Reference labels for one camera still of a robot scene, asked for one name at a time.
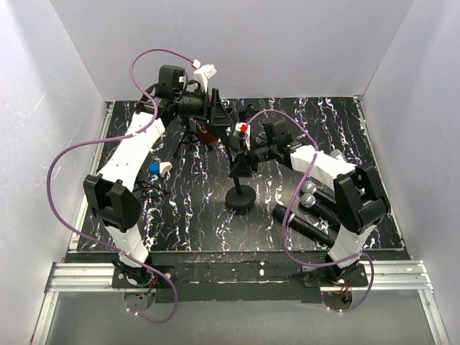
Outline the tall black tripod stand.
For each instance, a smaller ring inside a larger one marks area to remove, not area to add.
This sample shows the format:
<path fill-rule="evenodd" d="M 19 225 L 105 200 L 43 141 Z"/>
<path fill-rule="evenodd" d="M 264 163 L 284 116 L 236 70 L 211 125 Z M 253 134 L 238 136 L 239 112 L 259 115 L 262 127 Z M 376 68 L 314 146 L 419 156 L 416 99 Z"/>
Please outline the tall black tripod stand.
<path fill-rule="evenodd" d="M 176 158 L 178 156 L 178 153 L 180 151 L 180 148 L 185 145 L 185 144 L 194 144 L 198 141 L 198 137 L 196 136 L 196 133 L 191 129 L 190 126 L 190 121 L 189 120 L 184 120 L 181 122 L 181 124 L 184 127 L 184 131 L 182 133 L 182 137 L 180 138 L 179 144 L 176 147 L 172 157 Z"/>

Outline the black glitter microphone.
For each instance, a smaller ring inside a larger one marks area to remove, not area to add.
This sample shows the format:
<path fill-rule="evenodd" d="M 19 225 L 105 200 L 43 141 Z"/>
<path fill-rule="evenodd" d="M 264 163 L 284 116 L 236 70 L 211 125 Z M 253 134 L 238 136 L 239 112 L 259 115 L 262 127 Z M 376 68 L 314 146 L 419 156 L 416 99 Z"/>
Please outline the black glitter microphone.
<path fill-rule="evenodd" d="M 313 194 L 302 194 L 302 196 L 300 197 L 300 204 L 305 210 L 307 210 L 311 214 L 327 221 L 329 226 L 333 230 L 338 231 L 340 229 L 341 222 L 339 221 L 339 217 L 337 216 L 337 214 L 330 208 L 325 206 L 318 199 L 316 199 L 316 197 Z"/>

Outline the matte black microphone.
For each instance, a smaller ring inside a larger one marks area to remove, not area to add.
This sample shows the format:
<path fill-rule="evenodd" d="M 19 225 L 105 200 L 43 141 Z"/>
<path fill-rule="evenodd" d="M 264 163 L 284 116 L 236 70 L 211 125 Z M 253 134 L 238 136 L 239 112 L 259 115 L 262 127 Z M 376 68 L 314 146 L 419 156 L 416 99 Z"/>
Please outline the matte black microphone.
<path fill-rule="evenodd" d="M 277 204 L 272 210 L 272 217 L 282 223 L 285 214 L 288 212 L 287 208 L 283 205 Z M 298 232 L 299 234 L 308 237 L 310 240 L 318 242 L 321 246 L 331 248 L 335 241 L 327 234 L 317 229 L 301 217 L 295 215 L 292 211 L 289 212 L 287 218 L 287 225 Z"/>

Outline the silver glitter microphone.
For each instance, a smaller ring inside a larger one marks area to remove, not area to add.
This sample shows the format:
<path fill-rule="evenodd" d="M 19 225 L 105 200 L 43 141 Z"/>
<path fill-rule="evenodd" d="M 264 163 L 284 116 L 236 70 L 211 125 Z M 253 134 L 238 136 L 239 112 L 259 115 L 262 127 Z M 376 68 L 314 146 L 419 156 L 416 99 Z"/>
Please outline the silver glitter microphone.
<path fill-rule="evenodd" d="M 340 150 L 335 149 L 334 151 L 331 152 L 330 154 L 331 157 L 337 159 L 337 160 L 345 160 L 343 153 Z"/>

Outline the small black tripod stand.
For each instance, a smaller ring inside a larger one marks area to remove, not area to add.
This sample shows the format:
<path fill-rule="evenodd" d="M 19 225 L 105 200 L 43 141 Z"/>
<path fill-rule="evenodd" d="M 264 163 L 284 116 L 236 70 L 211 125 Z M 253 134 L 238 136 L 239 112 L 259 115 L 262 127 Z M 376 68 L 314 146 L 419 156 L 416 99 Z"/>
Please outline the small black tripod stand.
<path fill-rule="evenodd" d="M 135 187 L 134 190 L 132 191 L 133 193 L 141 193 L 142 195 L 149 195 L 153 191 L 158 192 L 161 196 L 169 196 L 170 192 L 157 186 L 152 183 L 148 183 L 146 181 L 142 180 L 137 180 L 135 182 Z"/>

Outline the round base microphone stand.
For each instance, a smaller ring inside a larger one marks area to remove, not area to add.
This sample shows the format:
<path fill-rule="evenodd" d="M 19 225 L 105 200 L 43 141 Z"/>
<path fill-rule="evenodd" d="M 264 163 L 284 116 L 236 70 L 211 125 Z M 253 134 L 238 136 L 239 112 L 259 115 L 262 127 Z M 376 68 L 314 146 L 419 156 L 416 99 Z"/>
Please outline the round base microphone stand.
<path fill-rule="evenodd" d="M 260 110 L 252 103 L 246 105 L 238 112 L 238 120 L 240 123 L 249 123 L 251 119 L 258 114 Z"/>

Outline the black microphone iridescent head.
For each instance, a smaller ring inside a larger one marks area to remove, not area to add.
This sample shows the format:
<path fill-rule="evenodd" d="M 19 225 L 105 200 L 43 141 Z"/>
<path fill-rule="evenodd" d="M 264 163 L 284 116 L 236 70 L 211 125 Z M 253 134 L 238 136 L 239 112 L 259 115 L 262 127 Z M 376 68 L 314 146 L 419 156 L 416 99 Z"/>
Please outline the black microphone iridescent head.
<path fill-rule="evenodd" d="M 319 200 L 323 205 L 327 206 L 332 210 L 336 210 L 336 201 L 335 198 L 326 191 L 320 189 L 313 181 L 306 180 L 301 187 L 301 193 L 310 193 L 317 200 Z"/>

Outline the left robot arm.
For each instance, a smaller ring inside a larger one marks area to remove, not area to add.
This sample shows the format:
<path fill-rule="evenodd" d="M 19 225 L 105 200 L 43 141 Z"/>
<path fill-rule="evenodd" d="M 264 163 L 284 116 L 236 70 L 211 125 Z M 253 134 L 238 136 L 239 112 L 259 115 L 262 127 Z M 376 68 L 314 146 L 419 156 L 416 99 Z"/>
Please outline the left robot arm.
<path fill-rule="evenodd" d="M 151 283 L 153 271 L 145 264 L 149 252 L 137 226 L 142 206 L 133 194 L 134 184 L 155 142 L 176 118 L 202 123 L 206 139 L 222 138 L 234 125 L 237 118 L 223 107 L 218 89 L 208 87 L 215 74 L 212 64 L 197 66 L 192 81 L 198 86 L 188 91 L 185 69 L 163 65 L 158 82 L 147 88 L 134 108 L 128 137 L 119 143 L 109 161 L 83 182 L 93 215 L 121 250 L 120 268 L 129 270 L 129 280 L 139 288 Z"/>

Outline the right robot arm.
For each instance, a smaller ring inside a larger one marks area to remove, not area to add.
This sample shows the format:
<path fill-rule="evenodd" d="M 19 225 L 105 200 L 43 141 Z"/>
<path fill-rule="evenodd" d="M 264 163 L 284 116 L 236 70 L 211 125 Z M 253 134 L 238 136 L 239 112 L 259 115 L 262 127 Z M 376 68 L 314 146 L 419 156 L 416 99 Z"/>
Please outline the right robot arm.
<path fill-rule="evenodd" d="M 274 160 L 329 187 L 339 230 L 325 263 L 314 267 L 325 269 L 326 279 L 332 285 L 344 284 L 351 277 L 351 268 L 359 261 L 368 236 L 390 211 L 377 168 L 351 164 L 320 151 L 314 144 L 294 140 L 283 120 L 266 122 L 263 127 L 265 139 L 257 143 L 251 137 L 249 123 L 236 124 L 233 135 L 242 148 L 230 176 L 249 177 L 259 163 Z"/>

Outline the brown wooden metronome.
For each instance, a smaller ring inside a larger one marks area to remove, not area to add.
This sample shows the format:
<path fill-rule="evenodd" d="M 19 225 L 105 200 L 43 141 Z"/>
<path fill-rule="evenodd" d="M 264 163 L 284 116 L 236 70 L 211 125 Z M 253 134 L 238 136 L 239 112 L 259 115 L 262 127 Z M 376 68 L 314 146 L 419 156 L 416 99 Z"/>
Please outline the brown wooden metronome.
<path fill-rule="evenodd" d="M 219 141 L 219 138 L 211 133 L 209 128 L 202 123 L 195 123 L 195 135 L 203 144 L 211 144 Z"/>

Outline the white and blue block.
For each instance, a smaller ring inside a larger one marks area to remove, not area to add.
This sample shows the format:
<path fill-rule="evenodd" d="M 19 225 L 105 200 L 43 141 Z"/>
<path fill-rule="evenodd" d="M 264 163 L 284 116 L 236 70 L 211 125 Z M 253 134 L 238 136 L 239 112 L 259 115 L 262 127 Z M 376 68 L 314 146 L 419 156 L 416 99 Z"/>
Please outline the white and blue block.
<path fill-rule="evenodd" d="M 149 164 L 149 174 L 163 178 L 172 168 L 171 162 L 153 162 Z"/>

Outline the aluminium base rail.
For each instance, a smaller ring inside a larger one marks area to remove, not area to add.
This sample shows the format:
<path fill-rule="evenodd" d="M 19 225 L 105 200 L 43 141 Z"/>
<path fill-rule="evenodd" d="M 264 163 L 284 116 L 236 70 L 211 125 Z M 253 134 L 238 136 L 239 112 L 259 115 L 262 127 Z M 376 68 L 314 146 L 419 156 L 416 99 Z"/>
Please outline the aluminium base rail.
<path fill-rule="evenodd" d="M 52 266 L 35 344 L 447 344 L 425 265 L 410 258 L 392 216 L 366 243 L 369 260 L 350 288 L 308 281 L 291 262 L 320 262 L 326 250 L 299 233 L 281 234 L 272 209 L 288 203 L 299 174 L 276 162 L 247 181 L 256 202 L 243 215 L 224 203 L 233 183 L 222 144 L 185 144 L 172 124 L 151 161 L 169 160 L 170 192 L 142 195 L 140 227 L 152 260 L 175 278 L 144 295 L 113 268 L 114 254 L 74 236 Z"/>

